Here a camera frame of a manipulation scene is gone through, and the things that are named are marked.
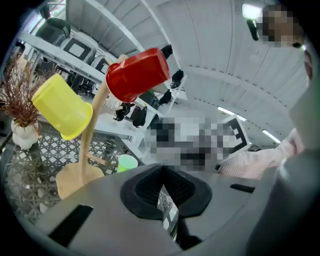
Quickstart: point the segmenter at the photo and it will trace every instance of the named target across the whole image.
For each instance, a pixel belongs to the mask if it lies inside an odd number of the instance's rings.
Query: dried plant
[[[32,69],[19,67],[19,55],[14,56],[6,65],[0,87],[0,108],[12,116],[20,127],[34,125],[39,111],[32,103],[37,89],[54,73],[33,74]]]

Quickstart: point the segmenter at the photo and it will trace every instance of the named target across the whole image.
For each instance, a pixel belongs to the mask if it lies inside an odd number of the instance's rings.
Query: yellow cup
[[[93,115],[92,106],[83,101],[59,74],[54,74],[39,87],[32,102],[65,140],[79,136]]]

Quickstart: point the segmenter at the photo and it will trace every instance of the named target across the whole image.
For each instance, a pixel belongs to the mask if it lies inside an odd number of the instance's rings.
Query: plastic cup
[[[138,161],[133,156],[122,154],[118,159],[118,173],[138,167]]]
[[[92,106],[80,98],[59,74],[54,74],[40,86],[32,103],[65,140],[78,137],[93,115]]]
[[[125,103],[134,102],[139,95],[169,78],[166,58],[158,48],[112,64],[105,77],[110,92]]]

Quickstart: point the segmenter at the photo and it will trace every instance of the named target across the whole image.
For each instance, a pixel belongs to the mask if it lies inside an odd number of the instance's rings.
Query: pixelated area
[[[145,141],[158,163],[182,171],[214,170],[244,144],[238,122],[236,118],[227,123],[210,117],[163,118],[150,126]]]
[[[298,20],[282,4],[263,8],[255,25],[259,38],[263,42],[269,42],[272,47],[301,47],[299,43],[295,42],[296,36],[301,34]]]

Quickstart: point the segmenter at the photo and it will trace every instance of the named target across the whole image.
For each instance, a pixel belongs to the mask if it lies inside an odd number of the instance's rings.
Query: green cup
[[[122,154],[118,159],[118,173],[138,167],[138,161],[133,156]]]

